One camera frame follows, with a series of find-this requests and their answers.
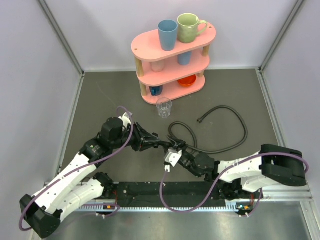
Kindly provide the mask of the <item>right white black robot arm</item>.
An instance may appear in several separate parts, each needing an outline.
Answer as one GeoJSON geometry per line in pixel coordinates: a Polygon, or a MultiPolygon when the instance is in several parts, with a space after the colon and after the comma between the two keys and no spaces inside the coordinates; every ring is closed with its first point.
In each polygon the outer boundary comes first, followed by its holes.
{"type": "Polygon", "coordinates": [[[304,187],[308,163],[300,151],[273,144],[263,144],[257,153],[235,160],[217,161],[201,151],[196,156],[186,151],[183,141],[173,138],[165,149],[164,172],[180,164],[196,177],[212,183],[205,198],[222,184],[222,195],[245,198],[250,193],[274,186],[304,187]]]}

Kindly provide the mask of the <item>black valve fitting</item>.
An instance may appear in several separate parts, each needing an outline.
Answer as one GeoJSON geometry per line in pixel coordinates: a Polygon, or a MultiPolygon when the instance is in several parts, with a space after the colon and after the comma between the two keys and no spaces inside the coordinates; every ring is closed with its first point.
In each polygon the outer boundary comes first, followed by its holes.
{"type": "Polygon", "coordinates": [[[153,148],[157,149],[162,147],[165,151],[172,147],[172,144],[168,141],[161,140],[157,133],[152,133],[153,136],[153,148]]]}

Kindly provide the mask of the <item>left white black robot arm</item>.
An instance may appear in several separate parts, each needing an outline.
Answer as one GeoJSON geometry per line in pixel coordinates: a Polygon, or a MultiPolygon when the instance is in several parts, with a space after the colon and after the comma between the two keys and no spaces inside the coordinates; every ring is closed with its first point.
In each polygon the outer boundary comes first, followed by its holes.
{"type": "Polygon", "coordinates": [[[51,236],[67,216],[87,202],[114,195],[114,182],[106,173],[98,172],[79,186],[85,177],[125,147],[142,152],[161,144],[157,134],[147,132],[126,113],[109,118],[46,187],[20,199],[22,219],[40,238],[51,236]]]}

